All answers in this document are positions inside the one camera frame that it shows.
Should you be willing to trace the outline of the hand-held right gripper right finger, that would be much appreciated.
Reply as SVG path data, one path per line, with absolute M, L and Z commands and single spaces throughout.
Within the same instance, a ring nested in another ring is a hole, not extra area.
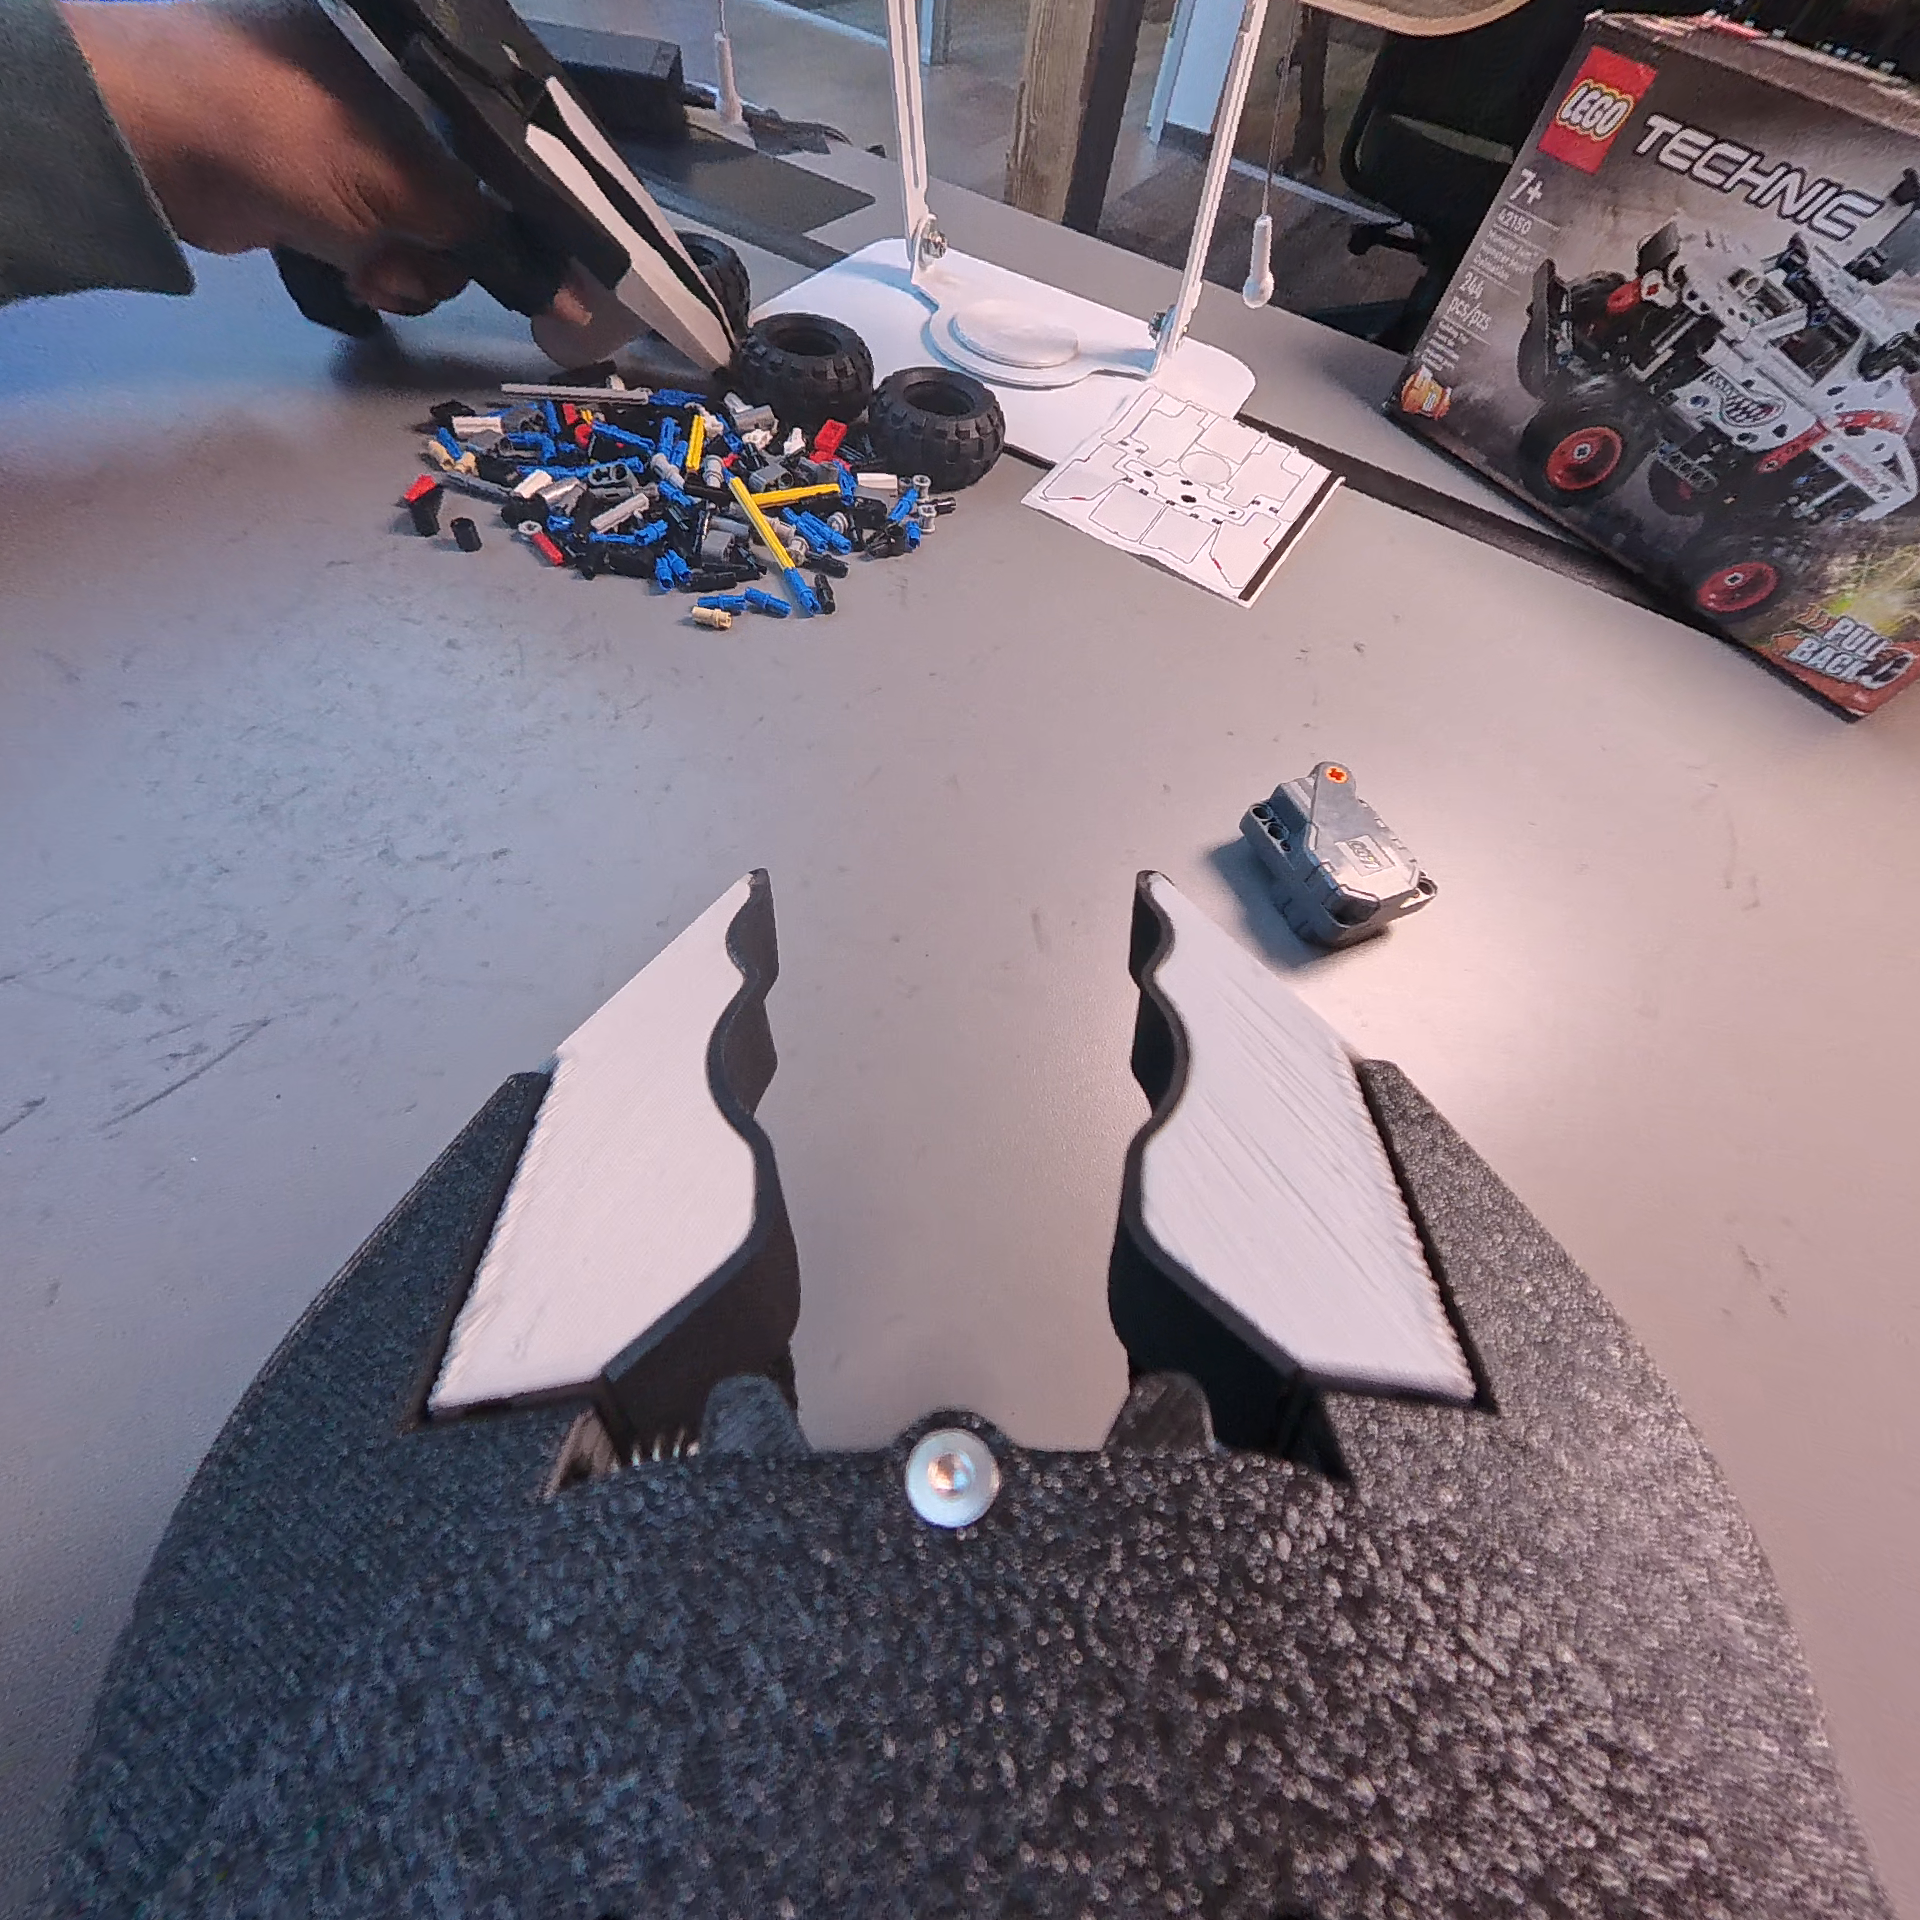
M 1131 1375 L 1177 1370 L 1238 1453 L 1340 1466 L 1325 1395 L 1476 1404 L 1419 1215 L 1355 1061 L 1165 875 L 1138 877 L 1128 1147 L 1109 1315 Z

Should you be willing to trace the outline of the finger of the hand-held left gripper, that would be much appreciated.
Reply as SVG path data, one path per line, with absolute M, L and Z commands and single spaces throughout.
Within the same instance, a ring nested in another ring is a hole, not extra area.
M 493 300 L 540 315 L 578 284 L 598 349 L 652 328 L 705 376 L 731 366 L 737 340 L 721 304 L 511 3 L 328 3 L 324 13 L 560 262 L 540 309 L 528 296 L 505 300 L 500 273 L 477 273 Z

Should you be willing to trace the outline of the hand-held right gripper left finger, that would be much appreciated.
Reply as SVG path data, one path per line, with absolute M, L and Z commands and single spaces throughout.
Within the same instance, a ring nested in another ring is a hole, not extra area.
M 799 1261 L 759 1126 L 775 980 L 752 872 L 560 1045 L 436 1418 L 593 1397 L 615 1436 L 674 1436 L 731 1375 L 797 1404 Z

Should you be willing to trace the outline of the pile of small building bricks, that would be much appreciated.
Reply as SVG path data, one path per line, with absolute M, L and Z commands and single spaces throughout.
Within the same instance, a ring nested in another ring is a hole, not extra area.
M 826 618 L 855 560 L 907 558 L 958 494 L 882 470 L 855 423 L 784 423 L 727 390 L 505 384 L 500 401 L 445 401 L 399 521 L 480 551 L 484 521 L 541 564 L 623 576 L 678 599 L 699 627 Z

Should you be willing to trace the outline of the grey motor block assembly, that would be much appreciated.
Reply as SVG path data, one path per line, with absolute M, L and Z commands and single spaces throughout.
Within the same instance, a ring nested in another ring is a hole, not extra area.
M 1438 880 L 1359 796 L 1345 765 L 1319 760 L 1240 815 L 1285 920 L 1317 947 L 1386 933 L 1438 899 Z

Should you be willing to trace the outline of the grey desk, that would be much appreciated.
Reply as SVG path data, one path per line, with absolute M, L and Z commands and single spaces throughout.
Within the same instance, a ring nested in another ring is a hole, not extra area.
M 1660 1360 L 1918 1917 L 1918 693 L 1848 722 L 1210 291 L 1345 487 L 1255 611 L 1003 459 L 841 612 L 699 634 L 396 516 L 536 373 L 465 296 L 352 349 L 260 257 L 4 309 L 4 1917 L 234 1397 L 422 1168 L 768 868 L 799 1413 L 1107 1425 L 1141 868 L 1299 970 Z M 1438 880 L 1304 940 L 1240 833 L 1319 760 Z

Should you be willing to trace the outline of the person's left hand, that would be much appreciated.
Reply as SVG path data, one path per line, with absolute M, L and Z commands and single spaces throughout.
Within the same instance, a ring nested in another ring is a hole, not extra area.
M 552 268 L 309 3 L 61 3 L 108 117 L 196 250 L 296 250 L 419 315 Z

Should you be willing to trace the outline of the black toy tyre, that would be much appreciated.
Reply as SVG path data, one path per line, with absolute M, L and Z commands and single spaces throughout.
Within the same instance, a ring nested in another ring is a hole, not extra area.
M 752 273 L 747 265 L 737 257 L 731 241 L 705 231 L 705 227 L 675 227 L 685 254 L 691 257 L 696 270 L 721 304 L 727 325 L 742 337 L 752 325 Z
M 924 477 L 930 494 L 979 484 L 1001 459 L 1005 422 L 1001 398 L 948 366 L 907 366 L 872 395 L 855 434 L 902 484 Z
M 731 361 L 731 390 L 763 401 L 784 423 L 855 423 L 874 390 L 867 340 L 831 315 L 781 309 L 752 322 Z

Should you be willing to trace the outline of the black power adapter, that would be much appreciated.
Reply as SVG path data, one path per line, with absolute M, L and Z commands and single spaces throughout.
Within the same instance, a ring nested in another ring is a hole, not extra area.
M 540 15 L 528 20 L 528 29 L 609 128 L 638 129 L 652 121 L 682 117 L 685 77 L 675 43 Z

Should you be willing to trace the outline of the white book stand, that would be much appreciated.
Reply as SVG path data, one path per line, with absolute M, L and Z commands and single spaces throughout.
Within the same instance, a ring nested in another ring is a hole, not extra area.
M 811 273 L 762 315 L 826 312 L 867 340 L 882 376 L 944 366 L 984 378 L 1003 401 L 1008 444 L 1045 464 L 1065 459 L 1101 430 L 1118 414 L 1128 382 L 1162 387 L 1213 414 L 1238 414 L 1255 390 L 1255 373 L 1215 347 L 1188 347 L 1185 337 L 1204 284 L 1263 13 L 1263 3 L 1240 8 L 1182 284 L 1162 321 L 1146 322 L 948 248 L 928 205 L 922 26 L 910 3 L 890 3 L 906 236 Z

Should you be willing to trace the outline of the clear sticker sheet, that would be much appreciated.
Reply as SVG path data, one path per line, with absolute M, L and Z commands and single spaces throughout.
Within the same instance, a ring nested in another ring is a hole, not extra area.
M 1297 444 L 1143 387 L 1027 501 L 1252 605 L 1331 494 L 1340 473 Z

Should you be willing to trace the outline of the toy truck box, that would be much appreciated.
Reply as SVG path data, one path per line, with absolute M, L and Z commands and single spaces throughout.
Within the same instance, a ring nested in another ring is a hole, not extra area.
M 1392 412 L 1880 707 L 1918 679 L 1918 84 L 1593 13 Z

